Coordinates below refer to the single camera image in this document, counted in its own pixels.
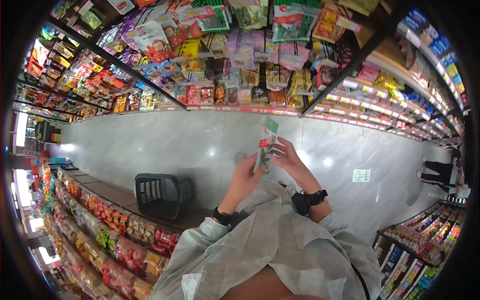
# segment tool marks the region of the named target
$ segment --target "shopping basket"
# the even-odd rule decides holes
[[[140,173],[135,176],[138,210],[147,216],[177,220],[193,198],[188,177]]]

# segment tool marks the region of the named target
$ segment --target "shoe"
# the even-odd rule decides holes
[[[234,157],[235,166],[238,167],[238,165],[246,158],[247,158],[247,155],[245,153],[237,152],[237,154],[235,154],[235,157]]]

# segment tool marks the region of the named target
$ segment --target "strap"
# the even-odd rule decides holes
[[[361,285],[363,286],[363,291],[365,292],[365,297],[367,297],[367,300],[370,300],[370,294],[368,293],[368,288],[367,288],[367,285],[365,284],[365,280],[363,280],[363,277],[360,274],[360,272],[357,270],[357,268],[353,264],[351,265],[352,265],[353,271],[355,271],[355,274],[357,274],[357,276],[360,279]]]

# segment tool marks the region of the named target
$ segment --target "tiled floor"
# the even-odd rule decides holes
[[[188,174],[194,205],[214,208],[223,199],[237,152],[253,154],[266,116],[222,111],[149,112],[101,117],[62,129],[53,156],[70,157],[83,172],[133,191],[138,173]],[[443,193],[419,182],[421,155],[449,162],[447,151],[393,134],[309,118],[272,116],[344,222],[372,242],[376,230],[433,204]],[[353,169],[371,169],[367,183],[353,183]],[[271,179],[292,179],[272,168]]]

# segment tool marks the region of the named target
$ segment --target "hand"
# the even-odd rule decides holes
[[[292,143],[281,137],[278,137],[278,141],[285,146],[275,144],[276,150],[274,153],[278,156],[274,156],[272,162],[287,171],[305,194],[313,194],[321,191],[322,187],[310,170],[308,170],[300,160]]]
[[[258,185],[258,181],[265,172],[266,165],[261,165],[253,173],[256,159],[257,154],[249,156],[235,168],[227,195],[218,206],[219,213],[233,214],[240,202],[247,198]]]

